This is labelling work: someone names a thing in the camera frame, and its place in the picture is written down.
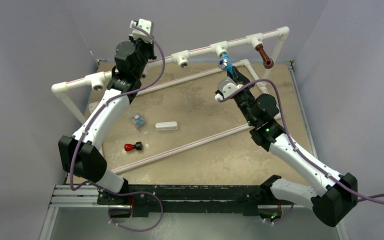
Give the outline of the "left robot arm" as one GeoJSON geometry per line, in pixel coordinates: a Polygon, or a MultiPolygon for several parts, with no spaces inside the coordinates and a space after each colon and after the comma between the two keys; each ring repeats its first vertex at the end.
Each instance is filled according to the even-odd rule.
{"type": "Polygon", "coordinates": [[[156,59],[154,45],[130,36],[116,47],[114,59],[101,102],[76,132],[60,138],[58,150],[65,172],[107,189],[110,199],[122,205],[129,199],[128,182],[108,168],[100,149],[112,125],[141,88],[148,61],[156,59]]]}

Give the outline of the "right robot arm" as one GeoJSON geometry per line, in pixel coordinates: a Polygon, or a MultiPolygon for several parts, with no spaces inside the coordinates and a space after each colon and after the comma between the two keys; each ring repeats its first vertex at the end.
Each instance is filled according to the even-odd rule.
{"type": "Polygon", "coordinates": [[[285,123],[278,123],[275,116],[284,113],[277,90],[275,95],[254,97],[250,89],[256,81],[251,82],[236,67],[226,74],[218,84],[215,99],[220,103],[233,99],[252,127],[249,133],[255,144],[283,160],[308,183],[302,185],[274,175],[262,185],[262,200],[268,204],[286,200],[306,207],[322,223],[335,227],[358,203],[351,193],[358,190],[356,177],[322,163],[294,140],[285,123]]]}

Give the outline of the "blue faucet with chrome knob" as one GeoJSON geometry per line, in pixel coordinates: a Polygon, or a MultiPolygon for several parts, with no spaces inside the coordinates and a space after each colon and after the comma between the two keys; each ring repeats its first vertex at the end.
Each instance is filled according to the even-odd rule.
{"type": "Polygon", "coordinates": [[[230,58],[228,54],[224,53],[220,56],[220,60],[218,62],[218,67],[223,70],[228,72],[229,74],[233,75],[233,65],[232,62],[230,61],[230,58]]]}

